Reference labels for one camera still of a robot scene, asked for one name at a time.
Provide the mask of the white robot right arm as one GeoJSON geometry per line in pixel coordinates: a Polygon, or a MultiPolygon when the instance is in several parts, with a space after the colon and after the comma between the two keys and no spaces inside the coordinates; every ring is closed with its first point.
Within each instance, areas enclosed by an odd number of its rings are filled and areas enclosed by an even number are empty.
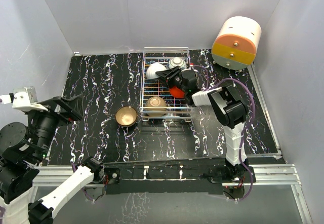
{"type": "Polygon", "coordinates": [[[210,106],[222,125],[226,143],[225,164],[210,168],[209,172],[202,174],[200,178],[205,178],[211,183],[239,181],[239,184],[242,184],[245,173],[248,172],[250,180],[253,180],[244,147],[244,129],[249,110],[234,87],[226,85],[203,91],[198,87],[195,71],[181,70],[178,66],[157,71],[155,74],[169,89],[181,90],[188,105],[210,106]]]}

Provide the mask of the white bowl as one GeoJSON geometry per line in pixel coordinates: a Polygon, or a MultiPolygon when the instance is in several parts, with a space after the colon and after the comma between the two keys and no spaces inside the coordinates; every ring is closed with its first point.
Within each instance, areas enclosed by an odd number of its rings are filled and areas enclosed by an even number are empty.
{"type": "Polygon", "coordinates": [[[148,79],[157,79],[159,78],[159,75],[157,75],[157,72],[160,72],[160,71],[165,71],[167,70],[167,68],[159,63],[159,62],[155,62],[155,63],[152,63],[149,65],[147,71],[146,71],[146,77],[148,79]]]}

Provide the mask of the tan bowl with brown rim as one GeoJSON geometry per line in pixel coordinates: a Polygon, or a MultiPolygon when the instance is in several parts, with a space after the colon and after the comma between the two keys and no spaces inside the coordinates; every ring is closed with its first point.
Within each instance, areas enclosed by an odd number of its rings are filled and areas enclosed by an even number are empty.
{"type": "Polygon", "coordinates": [[[137,111],[131,106],[124,106],[117,110],[115,119],[122,127],[130,127],[137,120],[137,111]]]}

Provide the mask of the red bowl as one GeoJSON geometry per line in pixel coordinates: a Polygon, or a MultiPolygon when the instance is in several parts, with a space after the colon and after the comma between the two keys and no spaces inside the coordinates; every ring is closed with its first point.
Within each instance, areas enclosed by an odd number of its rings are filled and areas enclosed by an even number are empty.
{"type": "Polygon", "coordinates": [[[178,99],[185,98],[185,92],[176,86],[170,88],[169,92],[175,98],[178,98],[178,99]]]}

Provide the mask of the black bowl with beige outside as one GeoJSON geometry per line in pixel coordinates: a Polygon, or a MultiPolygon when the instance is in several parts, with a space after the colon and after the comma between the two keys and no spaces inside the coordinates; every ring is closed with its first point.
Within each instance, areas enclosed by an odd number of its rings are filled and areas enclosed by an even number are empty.
{"type": "Polygon", "coordinates": [[[167,104],[159,96],[150,97],[145,104],[146,114],[150,117],[162,117],[166,112],[167,104]]]}

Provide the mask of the blue floral porcelain bowl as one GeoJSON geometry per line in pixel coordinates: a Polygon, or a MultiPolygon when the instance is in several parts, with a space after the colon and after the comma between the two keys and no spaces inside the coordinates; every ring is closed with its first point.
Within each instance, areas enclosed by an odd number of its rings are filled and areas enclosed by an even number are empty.
{"type": "Polygon", "coordinates": [[[172,59],[169,60],[167,64],[168,69],[172,69],[174,67],[180,67],[182,70],[187,68],[186,62],[184,58],[182,57],[173,57],[172,59]]]}

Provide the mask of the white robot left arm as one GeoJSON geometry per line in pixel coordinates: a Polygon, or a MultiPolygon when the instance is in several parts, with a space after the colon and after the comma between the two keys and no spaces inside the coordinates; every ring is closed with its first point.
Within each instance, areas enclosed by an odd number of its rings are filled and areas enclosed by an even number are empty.
{"type": "Polygon", "coordinates": [[[29,92],[1,96],[24,112],[28,125],[14,122],[1,129],[1,223],[53,223],[61,208],[89,183],[104,178],[103,164],[89,157],[54,191],[30,201],[35,166],[44,160],[56,129],[83,119],[83,95],[53,97],[40,103],[29,92]]]}

